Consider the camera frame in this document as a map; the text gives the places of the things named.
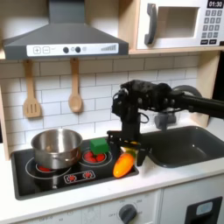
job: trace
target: wooden spatula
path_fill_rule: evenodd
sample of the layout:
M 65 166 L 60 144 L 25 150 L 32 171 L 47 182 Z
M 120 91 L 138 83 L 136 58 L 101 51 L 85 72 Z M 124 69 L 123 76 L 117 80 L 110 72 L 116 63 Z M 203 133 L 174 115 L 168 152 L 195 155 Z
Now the wooden spatula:
M 82 100 L 79 95 L 79 61 L 77 59 L 71 59 L 72 76 L 73 76 L 73 92 L 69 97 L 70 109 L 77 113 L 81 111 Z
M 27 98 L 24 102 L 24 115 L 26 117 L 41 116 L 41 108 L 34 97 L 33 80 L 32 80 L 32 62 L 30 60 L 24 61 L 24 72 L 26 78 Z

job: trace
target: gray sink basin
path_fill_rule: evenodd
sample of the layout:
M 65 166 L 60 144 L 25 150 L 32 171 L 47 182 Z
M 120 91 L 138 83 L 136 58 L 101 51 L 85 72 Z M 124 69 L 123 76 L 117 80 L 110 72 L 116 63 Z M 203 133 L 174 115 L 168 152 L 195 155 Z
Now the gray sink basin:
M 144 134 L 143 142 L 151 147 L 150 159 L 167 168 L 224 157 L 224 143 L 195 126 Z

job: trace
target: carrot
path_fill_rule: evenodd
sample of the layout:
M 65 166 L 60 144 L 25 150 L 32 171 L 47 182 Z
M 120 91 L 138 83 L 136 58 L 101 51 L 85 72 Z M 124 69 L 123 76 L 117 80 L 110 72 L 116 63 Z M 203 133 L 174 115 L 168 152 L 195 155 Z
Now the carrot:
M 119 179 L 126 175 L 135 163 L 135 156 L 133 151 L 124 152 L 116 161 L 114 167 L 114 176 Z

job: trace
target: control panel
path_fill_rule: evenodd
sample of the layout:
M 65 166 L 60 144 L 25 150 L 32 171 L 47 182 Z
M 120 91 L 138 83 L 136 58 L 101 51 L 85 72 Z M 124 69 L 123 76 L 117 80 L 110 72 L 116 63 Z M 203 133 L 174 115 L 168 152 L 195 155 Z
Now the control panel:
M 119 52 L 119 45 L 112 44 L 79 44 L 79 45 L 28 45 L 29 57 L 78 56 L 95 54 L 113 54 Z
M 145 192 L 126 198 L 51 214 L 19 224 L 155 224 L 160 191 Z
M 95 178 L 95 173 L 93 171 L 76 172 L 76 173 L 64 176 L 64 180 L 67 184 L 72 184 L 74 182 L 81 182 L 81 181 L 94 179 L 94 178 Z
M 200 44 L 216 46 L 221 35 L 223 2 L 208 0 Z

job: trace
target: stovetop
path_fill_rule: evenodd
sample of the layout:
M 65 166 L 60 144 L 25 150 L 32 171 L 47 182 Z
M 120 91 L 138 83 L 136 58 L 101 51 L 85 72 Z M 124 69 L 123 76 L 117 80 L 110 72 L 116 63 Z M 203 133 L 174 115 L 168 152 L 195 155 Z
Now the stovetop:
M 115 180 L 113 169 L 120 153 L 110 149 L 108 153 L 94 157 L 89 143 L 90 140 L 83 142 L 79 163 L 57 171 L 36 164 L 33 149 L 14 152 L 11 163 L 16 199 L 27 200 Z M 133 167 L 125 178 L 137 174 L 137 168 Z

